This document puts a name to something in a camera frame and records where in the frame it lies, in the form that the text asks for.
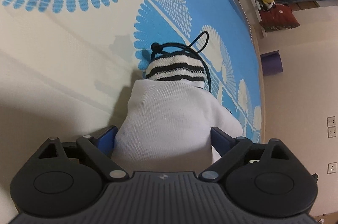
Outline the blue white patterned bedsheet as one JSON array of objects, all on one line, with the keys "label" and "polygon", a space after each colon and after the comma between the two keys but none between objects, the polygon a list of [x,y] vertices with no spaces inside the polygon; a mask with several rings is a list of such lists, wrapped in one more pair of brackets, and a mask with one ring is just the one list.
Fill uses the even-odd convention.
[{"label": "blue white patterned bedsheet", "polygon": [[250,0],[1,0],[1,222],[17,213],[11,179],[47,137],[122,124],[153,42],[207,31],[212,93],[259,142],[252,16]]}]

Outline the purple box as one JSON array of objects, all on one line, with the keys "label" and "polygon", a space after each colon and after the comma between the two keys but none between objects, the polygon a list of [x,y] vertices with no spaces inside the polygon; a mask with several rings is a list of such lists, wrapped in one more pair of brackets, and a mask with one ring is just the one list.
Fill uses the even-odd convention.
[{"label": "purple box", "polygon": [[263,76],[272,76],[283,72],[279,51],[267,52],[261,55]]}]

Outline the dark red patterned cushion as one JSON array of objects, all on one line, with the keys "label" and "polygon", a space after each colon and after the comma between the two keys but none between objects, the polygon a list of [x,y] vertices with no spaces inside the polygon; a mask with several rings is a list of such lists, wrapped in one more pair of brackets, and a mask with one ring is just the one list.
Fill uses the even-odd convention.
[{"label": "dark red patterned cushion", "polygon": [[259,11],[260,26],[265,32],[293,29],[300,26],[290,7],[281,4],[273,5],[268,11]]}]

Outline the white wall socket middle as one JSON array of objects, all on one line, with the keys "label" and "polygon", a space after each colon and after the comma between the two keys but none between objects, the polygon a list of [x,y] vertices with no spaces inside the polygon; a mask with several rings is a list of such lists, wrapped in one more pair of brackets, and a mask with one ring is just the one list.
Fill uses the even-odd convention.
[{"label": "white wall socket middle", "polygon": [[337,136],[337,129],[335,126],[328,127],[328,138],[334,138]]}]

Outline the striped white knit garment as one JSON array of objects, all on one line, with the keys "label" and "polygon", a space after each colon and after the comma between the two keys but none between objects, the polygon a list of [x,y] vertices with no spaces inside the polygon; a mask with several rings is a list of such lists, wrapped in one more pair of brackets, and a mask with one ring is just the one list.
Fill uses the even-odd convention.
[{"label": "striped white knit garment", "polygon": [[155,42],[151,50],[146,75],[132,88],[112,160],[130,173],[201,172],[218,159],[211,128],[236,138],[242,127],[210,93],[210,72],[199,51],[179,42]]}]

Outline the white wall socket lower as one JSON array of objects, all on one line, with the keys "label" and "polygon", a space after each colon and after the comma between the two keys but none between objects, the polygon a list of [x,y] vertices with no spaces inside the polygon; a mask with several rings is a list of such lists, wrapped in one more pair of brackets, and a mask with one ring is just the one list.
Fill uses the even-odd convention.
[{"label": "white wall socket lower", "polygon": [[327,174],[334,174],[335,172],[337,172],[337,162],[329,163]]}]

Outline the white wall socket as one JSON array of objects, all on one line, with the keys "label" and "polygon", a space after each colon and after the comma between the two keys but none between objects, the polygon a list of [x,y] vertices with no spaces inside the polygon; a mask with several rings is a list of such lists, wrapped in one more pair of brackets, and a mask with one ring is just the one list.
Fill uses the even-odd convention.
[{"label": "white wall socket", "polygon": [[328,127],[328,138],[334,138],[337,136],[337,129],[335,126]]},{"label": "white wall socket", "polygon": [[327,117],[327,126],[335,127],[335,125],[336,125],[336,118],[334,116]]},{"label": "white wall socket", "polygon": [[327,174],[334,174],[335,172],[337,172],[337,162],[329,163]]}]

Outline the white wall socket upper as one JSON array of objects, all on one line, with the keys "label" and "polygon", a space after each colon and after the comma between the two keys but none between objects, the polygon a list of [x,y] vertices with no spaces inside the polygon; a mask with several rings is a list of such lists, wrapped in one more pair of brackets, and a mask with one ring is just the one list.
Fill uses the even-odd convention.
[{"label": "white wall socket upper", "polygon": [[335,127],[335,125],[336,125],[336,118],[334,116],[327,117],[327,126]]}]

